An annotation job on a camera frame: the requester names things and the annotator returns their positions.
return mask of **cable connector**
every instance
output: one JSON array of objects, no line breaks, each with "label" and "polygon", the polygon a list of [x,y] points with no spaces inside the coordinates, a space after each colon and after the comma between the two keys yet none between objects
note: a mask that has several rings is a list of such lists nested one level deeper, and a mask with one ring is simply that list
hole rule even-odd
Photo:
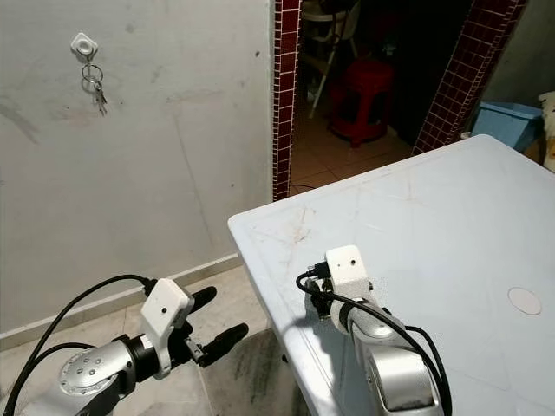
[{"label": "cable connector", "polygon": [[331,277],[328,262],[314,264],[314,266],[312,266],[312,269],[307,272],[307,276],[317,277],[318,279],[327,279],[328,277]]},{"label": "cable connector", "polygon": [[146,282],[143,283],[143,292],[145,292],[145,295],[147,297],[150,296],[157,282],[158,282],[157,279],[148,279]]}]

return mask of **white table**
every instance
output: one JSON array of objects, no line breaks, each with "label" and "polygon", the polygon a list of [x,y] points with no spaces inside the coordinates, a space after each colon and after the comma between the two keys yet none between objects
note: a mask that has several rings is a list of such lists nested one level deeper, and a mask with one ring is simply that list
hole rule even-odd
[{"label": "white table", "polygon": [[[476,136],[229,225],[312,414],[368,415],[350,339],[295,286],[345,244],[361,250],[377,301],[434,338],[454,415],[555,414],[555,175],[497,140]],[[512,288],[535,294],[539,314],[515,308]],[[537,313],[534,300],[521,307]]]}]

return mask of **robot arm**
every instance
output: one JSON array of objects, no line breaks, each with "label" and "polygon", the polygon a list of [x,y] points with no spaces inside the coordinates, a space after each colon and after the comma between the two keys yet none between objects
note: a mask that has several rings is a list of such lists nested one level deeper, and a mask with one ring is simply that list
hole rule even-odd
[{"label": "robot arm", "polygon": [[[352,339],[356,359],[364,369],[374,398],[374,413],[443,415],[441,395],[423,360],[423,350],[407,335],[399,319],[378,306],[359,250],[354,245],[328,250],[325,259],[308,273],[316,279],[309,280],[304,291],[312,294],[320,318],[330,317],[335,327]],[[320,288],[317,281],[322,279]]]},{"label": "robot arm", "polygon": [[187,316],[216,296],[214,287],[190,295],[174,281],[160,279],[141,310],[144,334],[123,335],[82,351],[62,367],[54,385],[29,403],[23,416],[105,416],[149,377],[161,380],[190,359],[206,367],[227,354],[248,332],[242,323],[202,347],[190,334]]}]

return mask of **black cable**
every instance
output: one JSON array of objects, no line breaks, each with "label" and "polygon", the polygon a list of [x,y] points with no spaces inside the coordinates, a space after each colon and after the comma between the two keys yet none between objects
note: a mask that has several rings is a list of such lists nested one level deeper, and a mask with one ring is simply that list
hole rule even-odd
[{"label": "black cable", "polygon": [[316,189],[315,186],[310,186],[310,185],[291,184],[290,186],[302,186],[303,188]]},{"label": "black cable", "polygon": [[108,286],[111,283],[120,282],[123,280],[135,280],[140,282],[143,286],[145,286],[145,292],[147,293],[147,296],[150,293],[150,291],[152,291],[152,288],[156,283],[154,279],[148,279],[146,277],[137,276],[137,275],[121,275],[121,276],[110,277],[104,282],[100,282],[95,286],[93,286],[92,288],[85,290],[73,301],[68,303],[68,305],[64,309],[62,309],[62,312],[58,314],[55,320],[52,321],[50,326],[46,329],[41,339],[36,344],[35,349],[27,359],[27,362],[25,363],[23,370],[21,370],[21,373],[17,376],[17,380],[11,390],[10,397],[8,398],[6,407],[4,408],[3,416],[14,416],[14,413],[16,412],[17,398],[19,397],[19,393],[23,388],[23,384],[25,384],[25,381],[29,377],[30,372],[33,370],[33,368],[36,367],[36,365],[34,365],[34,361],[37,359],[37,356],[40,353],[42,347],[44,347],[44,344],[46,343],[46,341],[48,340],[52,332],[54,332],[54,329],[56,328],[58,323],[60,323],[62,318],[69,312],[69,310],[72,309],[82,299],[84,299],[91,293],[97,291],[98,289],[103,288],[104,286]]},{"label": "black cable", "polygon": [[432,355],[434,356],[434,360],[435,360],[435,363],[437,364],[437,369],[440,373],[440,377],[443,380],[443,383],[445,384],[444,387],[446,390],[446,394],[448,394],[449,398],[451,398],[451,387],[449,387],[447,373],[445,372],[445,368],[443,367],[443,362],[441,361],[440,352],[437,350],[437,347],[435,346],[434,341],[432,341],[432,337],[428,334],[428,332],[426,332],[422,328],[406,325],[405,329],[407,331],[413,331],[422,335],[422,338],[426,340],[426,343],[430,347],[430,350],[432,351]]},{"label": "black cable", "polygon": [[314,270],[303,273],[302,275],[297,277],[296,284],[297,284],[298,288],[301,289],[303,292],[308,293],[308,294],[313,295],[313,296],[320,296],[320,297],[323,297],[323,298],[327,298],[328,300],[347,303],[348,305],[352,306],[353,308],[358,308],[358,309],[374,316],[374,318],[379,319],[383,323],[390,326],[397,334],[399,334],[399,336],[403,340],[408,342],[410,344],[410,346],[416,350],[416,352],[421,356],[422,360],[424,361],[424,364],[426,364],[426,367],[428,367],[428,369],[432,373],[432,376],[434,377],[435,384],[438,387],[438,390],[440,392],[441,405],[443,407],[443,412],[445,413],[445,416],[451,416],[453,406],[452,406],[452,402],[451,402],[451,393],[449,391],[449,386],[448,386],[448,383],[447,383],[447,377],[445,377],[445,380],[443,380],[440,377],[440,375],[438,373],[438,369],[435,367],[434,362],[429,357],[429,355],[426,353],[426,351],[424,351],[424,349],[421,347],[421,345],[412,336],[410,336],[405,329],[403,329],[402,327],[397,325],[394,321],[389,319],[387,316],[380,314],[379,312],[373,310],[372,308],[370,308],[370,307],[368,307],[364,304],[361,304],[359,302],[353,301],[352,299],[349,299],[348,297],[337,295],[333,292],[321,292],[321,291],[318,291],[318,290],[312,290],[312,289],[307,288],[302,283],[302,280],[307,278],[307,277],[312,277],[312,276],[317,276],[317,275],[315,275]]},{"label": "black cable", "polygon": [[90,344],[84,344],[82,342],[64,342],[63,344],[58,344],[55,345],[52,348],[47,349],[46,351],[44,351],[42,354],[40,354],[38,357],[36,357],[32,364],[31,367],[29,368],[29,375],[31,375],[31,373],[33,372],[33,370],[35,370],[35,368],[41,363],[42,360],[44,360],[46,357],[48,357],[49,355],[60,351],[61,349],[65,349],[65,348],[80,348],[80,349],[88,349],[88,348],[93,348],[94,345],[90,345]]}]

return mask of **white wall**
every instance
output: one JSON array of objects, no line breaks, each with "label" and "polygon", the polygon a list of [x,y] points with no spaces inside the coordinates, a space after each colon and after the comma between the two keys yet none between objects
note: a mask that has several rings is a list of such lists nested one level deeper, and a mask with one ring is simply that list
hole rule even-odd
[{"label": "white wall", "polygon": [[[226,220],[271,197],[270,15],[268,0],[0,0],[0,332],[104,278],[235,251]],[[104,118],[69,51],[79,31],[101,47]]]},{"label": "white wall", "polygon": [[540,107],[538,95],[555,90],[555,1],[529,0],[482,100]]}]

